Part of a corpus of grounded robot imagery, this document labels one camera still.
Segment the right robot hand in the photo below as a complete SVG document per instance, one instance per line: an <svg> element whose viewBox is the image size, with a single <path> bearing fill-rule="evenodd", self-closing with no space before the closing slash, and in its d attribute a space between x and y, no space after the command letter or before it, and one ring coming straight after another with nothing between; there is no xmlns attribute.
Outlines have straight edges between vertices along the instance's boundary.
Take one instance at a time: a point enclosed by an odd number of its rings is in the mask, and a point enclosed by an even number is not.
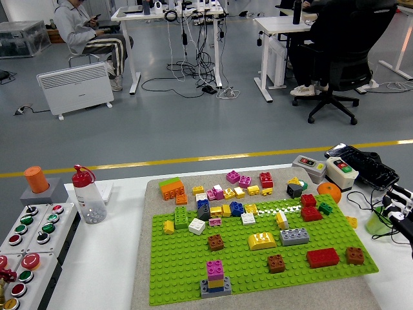
<svg viewBox="0 0 413 310"><path fill-rule="evenodd" d="M382 203L383 215L412 245L412 192L395 183Z"/></svg>

